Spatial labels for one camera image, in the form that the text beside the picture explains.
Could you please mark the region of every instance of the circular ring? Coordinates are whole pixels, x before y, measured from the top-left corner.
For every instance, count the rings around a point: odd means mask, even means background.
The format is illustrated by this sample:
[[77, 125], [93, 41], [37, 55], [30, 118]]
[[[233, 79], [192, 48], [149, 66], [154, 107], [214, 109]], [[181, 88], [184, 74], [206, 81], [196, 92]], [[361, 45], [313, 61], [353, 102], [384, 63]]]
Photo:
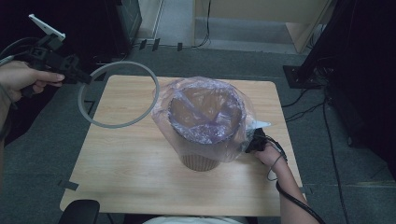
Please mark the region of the circular ring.
[[97, 77], [99, 77], [100, 75], [102, 75], [105, 72], [108, 72], [108, 71], [114, 70], [114, 69], [118, 69], [118, 68], [124, 68], [125, 66], [129, 66], [129, 65], [135, 65], [135, 66], [141, 67], [141, 68], [145, 69], [146, 71], [148, 71], [149, 74], [151, 75], [152, 80], [155, 83], [155, 96], [154, 96], [154, 100], [152, 101], [152, 104], [149, 107], [149, 109], [144, 114], [142, 114], [139, 118], [134, 119], [134, 120], [132, 120], [130, 122], [127, 122], [127, 123], [122, 123], [122, 124], [104, 124], [104, 123], [98, 122], [98, 121], [96, 121], [94, 119], [91, 119], [90, 116], [88, 116], [87, 111], [85, 110], [83, 102], [84, 102], [85, 95], [86, 95], [87, 90], [88, 90], [88, 85], [84, 84], [84, 85], [81, 86], [81, 88], [79, 89], [79, 92], [78, 92], [78, 109], [79, 109], [79, 112], [82, 114], [82, 116], [87, 121], [89, 121], [90, 123], [95, 124], [95, 125], [97, 125], [99, 127], [102, 127], [102, 128], [109, 128], [109, 129], [123, 128], [123, 127], [127, 127], [129, 125], [135, 124], [139, 120], [143, 119], [151, 111], [151, 109], [155, 106], [155, 104], [157, 103], [157, 100], [158, 100], [158, 96], [160, 94], [160, 84], [158, 82], [157, 77], [154, 75], [154, 73], [149, 68], [147, 68], [145, 65], [143, 65], [141, 63], [116, 62], [116, 63], [106, 64], [106, 65], [96, 69], [95, 71], [93, 71], [91, 73], [92, 82]]

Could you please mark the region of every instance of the table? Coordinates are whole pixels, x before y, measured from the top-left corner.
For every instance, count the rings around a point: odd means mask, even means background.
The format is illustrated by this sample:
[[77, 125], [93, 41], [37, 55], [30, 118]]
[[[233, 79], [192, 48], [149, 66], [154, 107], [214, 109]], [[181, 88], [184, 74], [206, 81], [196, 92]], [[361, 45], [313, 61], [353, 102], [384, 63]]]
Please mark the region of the table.
[[[335, 2], [336, 0], [213, 0], [210, 18], [285, 22], [294, 47], [300, 53], [322, 19], [324, 22], [329, 19], [333, 10], [331, 4], [334, 5]], [[207, 17], [208, 5], [209, 0], [194, 0], [193, 41], [195, 20]]]
[[[172, 77], [159, 77], [168, 83]], [[302, 185], [276, 86], [268, 81], [223, 80], [247, 95], [257, 119], [269, 121], [265, 132], [285, 149], [289, 166]], [[141, 115], [152, 101], [150, 77], [112, 76], [94, 118], [122, 123]], [[105, 129], [91, 125], [66, 189], [64, 210], [74, 200], [93, 199], [100, 212], [199, 216], [280, 216], [275, 182], [251, 154], [222, 163], [208, 172], [184, 166], [160, 130], [147, 116], [135, 125]]]

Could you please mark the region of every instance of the black armrest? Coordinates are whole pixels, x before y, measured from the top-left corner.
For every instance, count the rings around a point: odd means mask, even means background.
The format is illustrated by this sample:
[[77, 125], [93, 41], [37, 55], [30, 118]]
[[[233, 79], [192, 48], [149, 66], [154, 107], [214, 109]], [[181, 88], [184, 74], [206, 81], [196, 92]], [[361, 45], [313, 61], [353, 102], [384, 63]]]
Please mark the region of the black armrest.
[[94, 200], [76, 200], [67, 205], [59, 224], [94, 224], [99, 214], [100, 204]]

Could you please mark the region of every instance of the floor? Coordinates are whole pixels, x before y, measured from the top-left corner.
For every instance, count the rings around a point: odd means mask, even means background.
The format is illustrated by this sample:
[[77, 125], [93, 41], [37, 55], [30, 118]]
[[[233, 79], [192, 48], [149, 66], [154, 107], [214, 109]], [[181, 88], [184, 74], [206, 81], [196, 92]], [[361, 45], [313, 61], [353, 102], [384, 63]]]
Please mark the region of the floor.
[[[196, 19], [193, 38], [192, 9], [193, 0], [163, 0], [154, 37], [149, 36], [148, 41], [160, 38], [160, 45], [165, 46], [177, 46], [177, 43], [182, 43], [183, 47], [201, 45], [207, 32], [207, 18]], [[209, 17], [209, 33], [209, 39], [201, 48], [298, 54], [285, 22]], [[318, 28], [314, 36], [318, 37], [319, 33]], [[301, 54], [308, 53], [309, 48], [305, 48]]]

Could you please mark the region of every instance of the plastic bag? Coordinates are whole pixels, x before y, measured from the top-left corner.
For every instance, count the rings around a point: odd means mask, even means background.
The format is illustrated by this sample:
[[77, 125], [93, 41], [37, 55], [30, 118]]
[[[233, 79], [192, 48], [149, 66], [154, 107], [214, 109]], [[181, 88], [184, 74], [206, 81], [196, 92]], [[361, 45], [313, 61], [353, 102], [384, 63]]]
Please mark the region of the plastic bag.
[[255, 127], [250, 100], [234, 86], [206, 77], [180, 78], [161, 86], [151, 116], [184, 164], [235, 160]]

